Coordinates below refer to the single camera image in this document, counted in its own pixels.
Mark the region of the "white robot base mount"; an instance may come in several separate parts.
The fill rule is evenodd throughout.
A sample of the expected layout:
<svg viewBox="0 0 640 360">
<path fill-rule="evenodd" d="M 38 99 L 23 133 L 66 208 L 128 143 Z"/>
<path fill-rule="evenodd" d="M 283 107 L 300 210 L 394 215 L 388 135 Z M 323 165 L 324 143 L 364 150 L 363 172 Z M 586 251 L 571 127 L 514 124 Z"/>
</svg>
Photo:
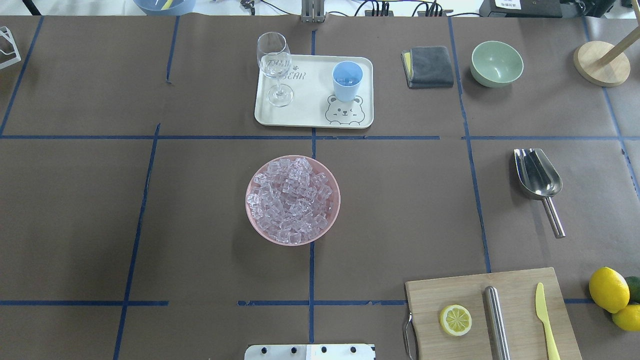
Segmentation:
<svg viewBox="0 0 640 360">
<path fill-rule="evenodd" d="M 254 344 L 247 347 L 245 360 L 375 360 L 374 344 Z"/>
</svg>

